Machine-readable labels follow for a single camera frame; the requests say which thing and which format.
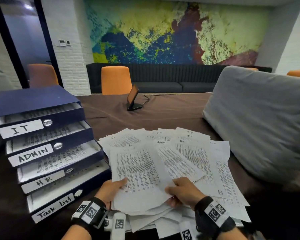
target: blue binder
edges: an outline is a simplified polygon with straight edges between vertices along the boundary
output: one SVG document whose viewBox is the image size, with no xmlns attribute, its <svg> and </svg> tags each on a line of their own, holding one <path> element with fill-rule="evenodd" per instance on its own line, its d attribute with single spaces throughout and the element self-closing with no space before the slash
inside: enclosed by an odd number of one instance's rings
<svg viewBox="0 0 300 240">
<path fill-rule="evenodd" d="M 78 147 L 69 149 L 64 153 L 50 156 L 45 160 L 20 167 L 17 170 L 18 183 L 25 194 L 47 187 L 53 182 L 62 180 L 73 173 L 80 172 L 96 162 L 103 160 L 102 147 L 96 140 L 89 141 Z M 40 169 L 60 164 L 56 169 L 51 169 L 47 173 L 38 172 Z"/>
<path fill-rule="evenodd" d="M 32 135 L 13 138 L 6 143 L 6 155 L 13 167 L 21 167 L 93 140 L 86 121 L 56 130 L 43 129 Z"/>
<path fill-rule="evenodd" d="M 60 86 L 0 92 L 3 139 L 51 130 L 85 120 L 80 101 Z"/>
<path fill-rule="evenodd" d="M 28 195 L 28 211 L 33 221 L 38 223 L 100 187 L 109 179 L 111 179 L 109 165 L 104 160 L 99 161 L 82 170 L 81 175 L 72 174 L 63 181 L 52 184 L 50 188 L 46 187 Z"/>
</svg>

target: binder ring hole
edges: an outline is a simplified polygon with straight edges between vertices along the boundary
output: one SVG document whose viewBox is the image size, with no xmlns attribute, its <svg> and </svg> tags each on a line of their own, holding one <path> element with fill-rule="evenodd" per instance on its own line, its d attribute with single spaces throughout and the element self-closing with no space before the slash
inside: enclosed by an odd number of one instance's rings
<svg viewBox="0 0 300 240">
<path fill-rule="evenodd" d="M 71 173 L 73 171 L 73 168 L 69 168 L 68 170 L 65 171 L 65 173 Z"/>
<path fill-rule="evenodd" d="M 63 144 L 61 142 L 57 142 L 56 144 L 54 144 L 53 148 L 57 150 L 57 149 L 62 148 L 62 146 L 63 146 Z"/>
<path fill-rule="evenodd" d="M 52 125 L 52 120 L 51 119 L 46 119 L 43 121 L 43 126 L 47 127 Z"/>
<path fill-rule="evenodd" d="M 75 196 L 75 197 L 78 197 L 78 196 L 80 196 L 81 194 L 82 194 L 82 190 L 80 189 L 80 190 L 78 190 L 77 192 L 74 193 L 74 196 Z"/>
</svg>

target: table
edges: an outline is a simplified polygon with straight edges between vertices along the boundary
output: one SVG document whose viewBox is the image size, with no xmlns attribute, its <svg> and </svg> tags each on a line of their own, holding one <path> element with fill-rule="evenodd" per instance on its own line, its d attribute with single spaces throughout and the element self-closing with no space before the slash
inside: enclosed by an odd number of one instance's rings
<svg viewBox="0 0 300 240">
<path fill-rule="evenodd" d="M 148 96 L 149 101 L 142 109 L 131 112 L 126 108 L 127 95 L 91 95 L 78 98 L 96 139 L 125 128 L 157 130 L 182 127 L 210 135 L 212 140 L 220 141 L 221 138 L 201 115 L 210 95 L 201 93 Z M 147 97 L 139 94 L 136 103 L 147 100 Z M 256 193 L 265 189 L 265 183 L 249 175 L 234 155 L 230 156 L 228 165 L 236 184 L 249 202 L 256 198 Z M 96 190 L 82 200 L 93 197 L 95 193 Z M 0 149 L 0 239 L 61 239 L 81 201 L 55 213 L 49 220 L 35 224 L 28 214 L 26 197 L 17 184 L 16 170 L 4 155 L 4 148 Z M 128 233 L 126 239 L 142 239 L 144 236 L 156 239 L 156 230 Z M 181 237 L 177 234 L 171 239 Z"/>
</svg>

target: black sofa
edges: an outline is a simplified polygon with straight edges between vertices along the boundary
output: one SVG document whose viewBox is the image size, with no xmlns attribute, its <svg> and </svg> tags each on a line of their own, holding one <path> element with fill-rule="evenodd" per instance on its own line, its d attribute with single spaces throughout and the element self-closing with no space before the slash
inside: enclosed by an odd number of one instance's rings
<svg viewBox="0 0 300 240">
<path fill-rule="evenodd" d="M 212 92 L 226 65 L 202 64 L 108 64 L 87 65 L 92 93 L 101 93 L 101 68 L 125 66 L 129 68 L 132 85 L 141 93 L 198 93 Z M 259 71 L 272 72 L 272 68 L 249 66 Z"/>
</svg>

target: mural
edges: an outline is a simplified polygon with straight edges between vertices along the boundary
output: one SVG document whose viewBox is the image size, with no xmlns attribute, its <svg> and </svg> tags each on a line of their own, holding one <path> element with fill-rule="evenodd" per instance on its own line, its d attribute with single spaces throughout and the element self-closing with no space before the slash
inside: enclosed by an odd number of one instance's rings
<svg viewBox="0 0 300 240">
<path fill-rule="evenodd" d="M 94 62 L 253 65 L 269 9 L 85 0 Z"/>
</svg>

